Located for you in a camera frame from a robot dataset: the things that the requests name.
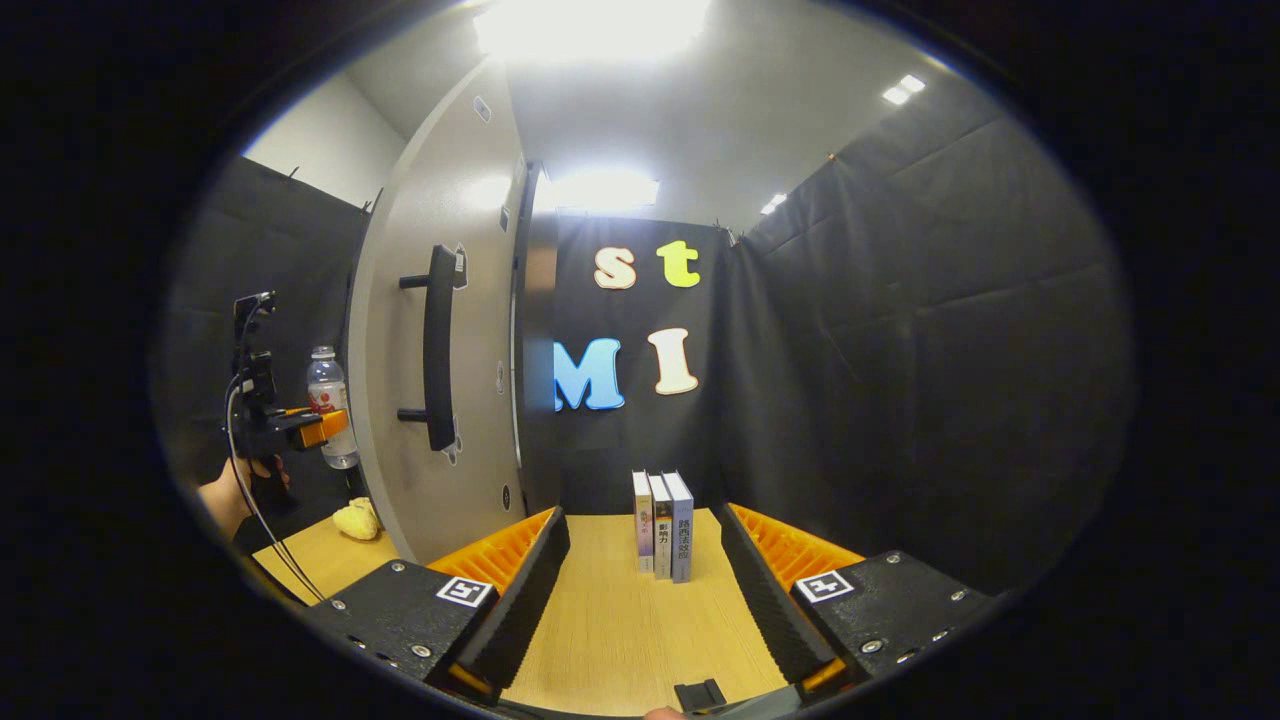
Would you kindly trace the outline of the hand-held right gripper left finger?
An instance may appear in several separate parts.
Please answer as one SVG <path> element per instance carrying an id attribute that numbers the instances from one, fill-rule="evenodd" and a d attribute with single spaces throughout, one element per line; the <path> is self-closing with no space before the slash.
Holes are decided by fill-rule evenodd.
<path id="1" fill-rule="evenodd" d="M 429 565 L 384 562 L 305 616 L 412 682 L 494 703 L 524 665 L 570 547 L 563 509 L 548 509 Z"/>

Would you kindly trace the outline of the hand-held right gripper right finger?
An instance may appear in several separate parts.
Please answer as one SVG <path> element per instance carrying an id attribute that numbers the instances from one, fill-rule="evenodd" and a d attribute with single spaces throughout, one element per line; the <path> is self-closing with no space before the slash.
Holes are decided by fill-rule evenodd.
<path id="1" fill-rule="evenodd" d="M 722 503 L 718 521 L 748 610 L 801 696 L 916 664 L 1001 601 L 902 550 L 861 556 L 737 503 Z"/>

